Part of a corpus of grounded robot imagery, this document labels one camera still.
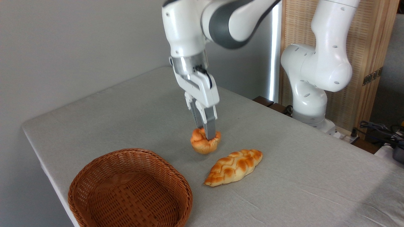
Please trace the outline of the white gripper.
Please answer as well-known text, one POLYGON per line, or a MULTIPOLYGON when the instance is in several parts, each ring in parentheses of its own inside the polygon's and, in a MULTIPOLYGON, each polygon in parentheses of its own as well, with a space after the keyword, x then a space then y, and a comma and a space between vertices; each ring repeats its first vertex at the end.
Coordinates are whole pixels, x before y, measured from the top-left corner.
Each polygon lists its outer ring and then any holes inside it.
POLYGON ((191 74, 178 74, 173 68, 178 85, 185 91, 187 107, 191 110, 197 128, 203 128, 207 140, 216 136, 217 119, 216 104, 219 103, 218 89, 216 82, 204 68, 196 68, 191 74), (206 123, 197 108, 196 102, 203 105, 202 113, 205 114, 206 123))

